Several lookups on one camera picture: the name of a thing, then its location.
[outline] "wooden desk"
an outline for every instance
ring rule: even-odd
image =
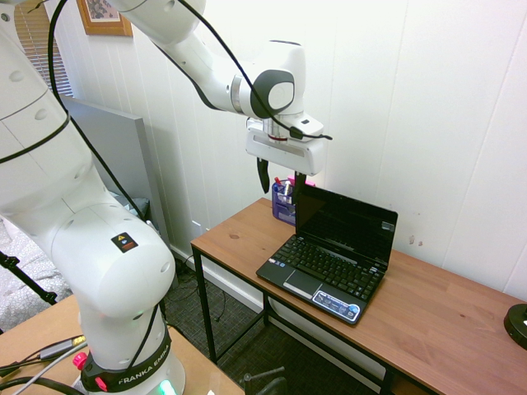
[[[71,296],[4,333],[0,336],[0,365],[8,365],[15,360],[25,358],[43,346],[81,334],[77,316],[77,302]],[[172,339],[172,351],[180,359],[186,373],[184,395],[207,395],[209,390],[216,395],[242,395],[244,393],[176,330],[170,329],[170,338]],[[63,360],[44,377],[71,385],[79,375],[79,371],[73,366],[71,360],[72,358]],[[43,366],[43,364],[27,366],[6,376],[0,380],[0,383],[15,377],[35,375],[43,369]],[[13,393],[17,388],[9,388],[2,392],[2,395]],[[28,395],[56,394],[55,391],[39,385],[32,385],[24,391],[24,394],[26,393]]]
[[[435,393],[527,394],[527,351],[503,327],[507,310],[520,300],[393,251],[379,290],[351,327],[256,276],[293,233],[273,217],[271,202],[260,199],[192,242],[198,279],[202,254],[387,372]]]

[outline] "framed picture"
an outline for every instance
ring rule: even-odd
[[[106,0],[77,0],[87,35],[132,36],[132,25]]]

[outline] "black round object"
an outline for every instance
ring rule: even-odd
[[[512,340],[527,350],[527,304],[512,306],[503,324]]]

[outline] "laptop touchpad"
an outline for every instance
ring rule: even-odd
[[[320,288],[322,282],[295,270],[283,283],[288,290],[292,290],[298,295],[311,299],[315,292]]]

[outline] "red button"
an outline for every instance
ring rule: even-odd
[[[88,355],[86,355],[84,352],[79,352],[77,355],[75,355],[75,358],[73,358],[73,364],[77,367],[77,369],[82,370],[87,359]]]
[[[105,393],[108,392],[108,387],[106,387],[106,384],[100,377],[96,377],[96,383],[99,386],[100,389],[102,389]]]

